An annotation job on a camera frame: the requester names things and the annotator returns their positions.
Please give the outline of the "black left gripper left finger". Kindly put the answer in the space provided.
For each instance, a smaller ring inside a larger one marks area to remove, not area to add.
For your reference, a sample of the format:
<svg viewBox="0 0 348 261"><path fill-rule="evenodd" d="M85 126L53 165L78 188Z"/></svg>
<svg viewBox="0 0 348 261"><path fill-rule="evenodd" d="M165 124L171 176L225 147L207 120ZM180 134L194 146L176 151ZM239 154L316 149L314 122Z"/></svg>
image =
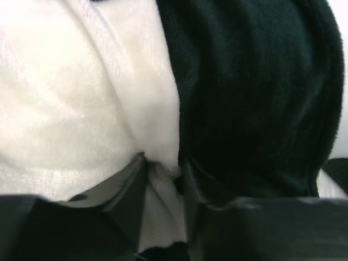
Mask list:
<svg viewBox="0 0 348 261"><path fill-rule="evenodd" d="M138 154L69 201L1 196L1 260L135 260L147 169Z"/></svg>

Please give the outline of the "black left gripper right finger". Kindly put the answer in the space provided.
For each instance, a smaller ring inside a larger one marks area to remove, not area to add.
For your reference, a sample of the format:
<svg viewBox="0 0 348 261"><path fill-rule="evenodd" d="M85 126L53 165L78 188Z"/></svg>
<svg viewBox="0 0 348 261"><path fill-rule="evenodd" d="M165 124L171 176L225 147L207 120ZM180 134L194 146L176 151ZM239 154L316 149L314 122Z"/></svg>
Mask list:
<svg viewBox="0 0 348 261"><path fill-rule="evenodd" d="M191 260L347 260L347 200L240 198L210 204L182 168Z"/></svg>

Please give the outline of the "black white checkered pillowcase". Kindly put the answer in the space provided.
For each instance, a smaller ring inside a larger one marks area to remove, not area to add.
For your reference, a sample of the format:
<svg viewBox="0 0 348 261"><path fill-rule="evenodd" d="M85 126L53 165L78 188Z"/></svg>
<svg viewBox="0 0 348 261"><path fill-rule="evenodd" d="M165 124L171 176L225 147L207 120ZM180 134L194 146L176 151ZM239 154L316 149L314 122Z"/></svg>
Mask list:
<svg viewBox="0 0 348 261"><path fill-rule="evenodd" d="M345 62L327 1L1 1L1 196L69 201L143 154L135 260L191 260L208 202L344 199L325 174Z"/></svg>

